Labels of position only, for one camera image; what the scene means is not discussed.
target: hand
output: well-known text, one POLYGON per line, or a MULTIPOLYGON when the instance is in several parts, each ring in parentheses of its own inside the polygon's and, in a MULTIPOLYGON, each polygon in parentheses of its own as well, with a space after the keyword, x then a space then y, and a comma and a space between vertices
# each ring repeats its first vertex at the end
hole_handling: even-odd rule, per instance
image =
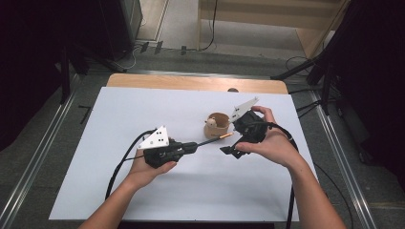
MULTIPOLYGON (((263 119, 266 122, 276 123, 271 109, 253 106, 251 110, 262 113, 264 115, 263 119)), ((289 143, 286 135, 277 128, 267 130, 266 137, 262 142, 256 144, 240 142, 236 145, 236 149, 244 152, 257 153, 286 167, 292 157, 299 155, 295 148, 289 143)))
MULTIPOLYGON (((135 157, 137 156, 143 156, 143 150, 137 150, 135 157)), ((139 157, 134 159, 126 180, 134 184, 136 187, 141 188, 152 182, 152 180, 158 175, 169 172, 176 166, 176 164, 175 161, 170 161, 163 164, 158 169, 154 169, 146 164, 143 157, 139 157)))

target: person's left hand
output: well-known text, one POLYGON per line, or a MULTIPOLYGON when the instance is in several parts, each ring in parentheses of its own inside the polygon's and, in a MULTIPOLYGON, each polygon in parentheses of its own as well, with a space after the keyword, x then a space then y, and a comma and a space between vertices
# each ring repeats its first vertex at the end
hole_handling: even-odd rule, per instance
MULTIPOLYGON (((143 150, 137 150, 135 157, 137 156, 143 156, 143 150)), ((150 165, 146 164, 143 157, 139 157, 134 159, 131 170, 129 171, 126 179, 128 179, 138 188, 141 188, 152 182, 152 180, 158 175, 169 172, 176 166, 176 164, 177 163, 175 161, 170 161, 163 164, 158 169, 154 169, 150 165)))

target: table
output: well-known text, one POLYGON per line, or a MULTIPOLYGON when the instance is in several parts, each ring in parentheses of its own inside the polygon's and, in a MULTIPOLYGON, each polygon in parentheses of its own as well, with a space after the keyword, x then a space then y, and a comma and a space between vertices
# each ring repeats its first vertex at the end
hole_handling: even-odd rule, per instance
MULTIPOLYGON (((197 47, 201 20, 212 20, 216 0, 199 0, 197 47)), ((350 0, 219 0, 216 20, 296 28, 307 58, 322 47, 342 20, 350 0)))
MULTIPOLYGON (((86 219, 90 216, 103 201, 104 186, 116 166, 114 161, 120 160, 122 152, 140 134, 139 130, 161 122, 168 123, 169 135, 180 137, 176 140, 201 142, 204 140, 202 118, 206 118, 205 112, 209 112, 206 110, 233 110, 232 105, 239 105, 253 95, 263 98, 259 105, 277 108, 273 112, 279 118, 278 123, 291 132, 300 153, 314 171, 292 99, 286 93, 286 85, 281 81, 113 74, 98 96, 50 219, 86 219), (240 92, 224 93, 229 88, 236 88, 240 92), (218 98, 218 95, 221 99, 217 100, 223 101, 221 104, 206 102, 218 98), (199 106, 196 102, 199 99, 202 106, 195 109, 199 106), (176 120, 181 120, 180 127, 172 125, 176 120)), ((238 138, 231 136, 199 148, 198 154, 184 156, 175 168, 177 171, 157 177, 150 185, 139 190, 124 219, 217 222, 286 220, 291 185, 288 171, 258 155, 250 154, 237 160, 219 152, 220 147, 233 144, 238 138), (213 214, 215 209, 224 210, 213 214)), ((129 166, 127 163, 121 168, 123 172, 118 173, 114 187, 123 179, 129 166)), ((296 208, 293 220, 298 220, 296 208)))

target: grey carpet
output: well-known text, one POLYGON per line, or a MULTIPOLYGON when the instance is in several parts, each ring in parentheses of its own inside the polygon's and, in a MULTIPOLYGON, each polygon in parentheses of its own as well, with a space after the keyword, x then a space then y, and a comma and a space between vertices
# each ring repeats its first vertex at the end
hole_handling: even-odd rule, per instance
MULTIPOLYGON (((259 57, 242 57, 202 52, 188 52, 180 55, 179 51, 162 51, 154 54, 151 48, 147 52, 136 52, 137 65, 128 73, 137 71, 165 71, 186 73, 224 73, 249 75, 252 78, 268 78, 269 76, 286 71, 286 60, 268 59, 259 57)), ((119 63, 129 66, 133 59, 125 58, 119 63)), ((106 85, 111 72, 104 66, 90 61, 91 69, 88 75, 83 76, 82 83, 77 90, 75 100, 69 110, 60 130, 53 141, 52 147, 44 161, 23 205, 18 212, 11 228, 76 228, 80 222, 48 220, 58 189, 69 168, 75 148, 85 128, 82 121, 85 110, 82 106, 93 106, 99 89, 106 85)), ((299 62, 290 62, 291 67, 299 62)), ((295 91, 307 88, 303 77, 293 76, 286 80, 288 90, 295 91)), ((58 107, 60 91, 57 91, 42 108, 40 112, 27 125, 20 137, 6 150, 0 153, 0 202, 10 194, 32 157, 36 146, 45 133, 52 117, 58 107)), ((302 107, 310 104, 309 93, 303 92, 292 96, 295 106, 302 107)), ((404 201, 403 192, 399 189, 395 178, 382 167, 370 167, 362 164, 356 154, 355 145, 351 139, 343 120, 338 117, 330 104, 331 116, 336 123, 336 132, 350 159, 351 166, 357 175, 361 188, 368 202, 400 202, 404 201)), ((343 192, 344 198, 349 202, 353 217, 353 228, 361 228, 361 223, 352 204, 345 182, 340 175, 339 168, 334 159, 330 144, 316 111, 301 118, 301 125, 309 145, 313 161, 324 169, 343 192)), ((317 175, 321 186, 327 193, 330 201, 350 227, 351 218, 344 199, 340 196, 331 181, 318 168, 317 175)), ((405 228, 403 216, 404 209, 373 208, 374 218, 380 228, 405 228)), ((276 223, 276 228, 284 228, 284 223, 276 223)))

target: person's right hand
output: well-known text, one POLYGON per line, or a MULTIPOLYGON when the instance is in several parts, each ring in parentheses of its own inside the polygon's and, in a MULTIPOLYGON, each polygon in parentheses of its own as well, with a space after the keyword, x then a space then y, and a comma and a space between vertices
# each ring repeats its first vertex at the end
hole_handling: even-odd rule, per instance
MULTIPOLYGON (((253 106, 251 110, 262 113, 266 122, 276 123, 270 108, 253 106)), ((277 128, 267 130, 265 139, 260 143, 240 142, 235 148, 240 151, 259 154, 285 167, 288 167, 289 161, 299 156, 295 148, 289 143, 286 135, 277 128)))

